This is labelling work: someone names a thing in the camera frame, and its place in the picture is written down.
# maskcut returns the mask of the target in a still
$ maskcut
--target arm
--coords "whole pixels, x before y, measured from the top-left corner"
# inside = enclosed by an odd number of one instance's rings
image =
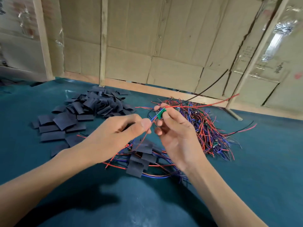
[[[218,226],[267,226],[226,184],[206,159],[193,125],[166,108],[155,129],[172,161],[189,178]]]
[[[137,114],[108,118],[78,145],[0,186],[1,226],[14,226],[54,188],[85,168],[108,160],[144,131],[150,133],[150,126],[149,119]]]

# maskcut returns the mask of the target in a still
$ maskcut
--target workbench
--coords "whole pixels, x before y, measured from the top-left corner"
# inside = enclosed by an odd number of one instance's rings
[[[0,94],[1,184],[47,162],[51,150],[63,142],[40,143],[30,122],[91,86],[57,79],[35,87],[11,85],[11,94]],[[125,102],[153,107],[152,100],[165,98],[131,92]],[[235,161],[208,156],[226,183],[269,226],[302,226],[303,121],[241,111],[237,114],[243,121],[237,121],[218,107],[208,110],[216,116],[216,126],[226,132],[258,123],[232,136],[242,145],[242,149],[231,147]],[[140,108],[136,113],[146,118],[148,110]],[[85,132],[91,133],[103,121],[87,122]],[[161,145],[154,133],[147,138]],[[75,175],[17,226],[216,226],[191,185],[170,178],[139,179],[121,169],[104,168],[96,164]]]

